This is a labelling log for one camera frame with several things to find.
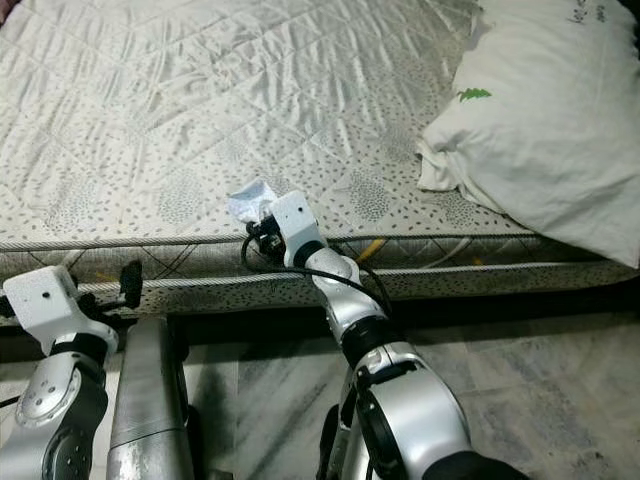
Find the white mattress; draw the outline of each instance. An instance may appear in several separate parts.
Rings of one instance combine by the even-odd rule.
[[[532,261],[544,274],[521,290],[556,288],[545,262],[567,257],[553,243],[457,194],[415,187],[415,139],[449,100],[474,8],[23,0],[0,28],[0,278],[61,263],[111,292],[137,257],[165,281],[149,295],[168,305],[290,301],[275,287],[250,294],[260,281],[234,260],[245,233],[227,195],[260,176],[280,194],[304,191],[347,254],[389,272],[421,269],[411,289],[397,280],[396,296],[503,291],[514,265]],[[568,260],[593,260],[581,255],[570,250]],[[475,282],[474,268],[501,258],[500,288]],[[576,279],[563,267],[562,281],[578,288],[631,275],[596,264],[602,276]],[[454,268],[456,280],[433,267]],[[389,283],[405,278],[396,273]],[[188,285],[208,285],[209,300],[201,292],[194,302]]]

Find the marble floor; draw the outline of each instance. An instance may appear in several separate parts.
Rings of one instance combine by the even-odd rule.
[[[448,382],[480,453],[538,479],[640,478],[640,322],[599,314],[410,332]],[[108,365],[115,398],[121,357]],[[32,363],[0,365],[0,398]],[[193,348],[185,365],[209,479],[313,479],[345,361],[331,339]],[[113,404],[94,444],[105,478]],[[12,428],[0,410],[0,444]]]

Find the quilted mattress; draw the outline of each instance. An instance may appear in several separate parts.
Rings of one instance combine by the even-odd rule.
[[[239,265],[226,199],[304,191],[398,298],[579,288],[631,269],[416,189],[469,0],[23,0],[0,28],[0,280],[64,264],[143,311],[314,302]],[[292,285],[296,295],[292,295]]]

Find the floor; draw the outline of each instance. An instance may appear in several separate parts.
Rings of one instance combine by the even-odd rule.
[[[539,479],[640,478],[640,322],[598,314],[410,333],[448,382],[476,449]],[[121,357],[108,365],[115,397]],[[0,365],[0,398],[20,393],[32,363]],[[331,339],[192,349],[185,366],[205,428],[209,478],[312,479],[327,409],[345,361]],[[92,479],[104,479],[110,415]],[[12,408],[0,411],[0,444]]]

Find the mattress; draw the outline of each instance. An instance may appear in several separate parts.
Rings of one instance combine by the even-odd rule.
[[[226,202],[255,177],[305,192],[332,244],[396,298],[634,276],[415,188],[415,139],[449,100],[475,8],[23,0],[0,28],[0,279],[63,264],[110,296],[140,259],[141,311],[313,303],[300,278],[240,267]]]

